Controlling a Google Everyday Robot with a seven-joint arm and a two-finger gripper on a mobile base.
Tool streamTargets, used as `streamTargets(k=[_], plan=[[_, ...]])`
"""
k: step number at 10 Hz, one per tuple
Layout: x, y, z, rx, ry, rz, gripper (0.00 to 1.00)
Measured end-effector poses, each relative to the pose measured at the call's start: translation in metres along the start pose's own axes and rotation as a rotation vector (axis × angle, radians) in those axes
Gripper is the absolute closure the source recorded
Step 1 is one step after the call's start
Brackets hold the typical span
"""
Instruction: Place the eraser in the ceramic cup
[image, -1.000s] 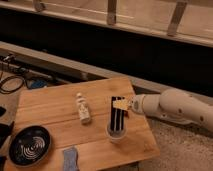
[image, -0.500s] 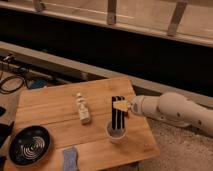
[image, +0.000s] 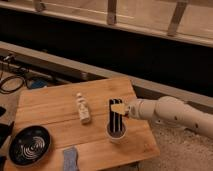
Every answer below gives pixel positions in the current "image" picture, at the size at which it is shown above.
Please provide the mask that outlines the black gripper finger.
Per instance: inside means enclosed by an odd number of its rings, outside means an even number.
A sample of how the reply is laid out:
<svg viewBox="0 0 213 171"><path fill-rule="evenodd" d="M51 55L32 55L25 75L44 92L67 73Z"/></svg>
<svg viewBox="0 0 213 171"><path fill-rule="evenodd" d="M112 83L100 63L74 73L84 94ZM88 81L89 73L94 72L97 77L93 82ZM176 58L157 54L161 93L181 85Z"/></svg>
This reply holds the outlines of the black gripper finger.
<svg viewBox="0 0 213 171"><path fill-rule="evenodd" d="M112 110L112 105L115 104L115 100L114 99L110 99L109 100L109 112L110 112L110 119L109 119L109 129L110 129L110 133L114 133L114 114L115 112Z"/></svg>

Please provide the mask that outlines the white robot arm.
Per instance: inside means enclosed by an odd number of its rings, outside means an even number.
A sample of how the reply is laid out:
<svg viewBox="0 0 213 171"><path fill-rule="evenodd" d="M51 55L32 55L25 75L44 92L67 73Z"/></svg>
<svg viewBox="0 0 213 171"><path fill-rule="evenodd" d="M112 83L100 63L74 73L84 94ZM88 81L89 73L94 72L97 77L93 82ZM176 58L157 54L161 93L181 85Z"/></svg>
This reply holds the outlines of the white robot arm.
<svg viewBox="0 0 213 171"><path fill-rule="evenodd" d="M137 120L160 119L213 139L213 114L200 111L175 97L135 99L129 103L112 104L110 108L121 116Z"/></svg>

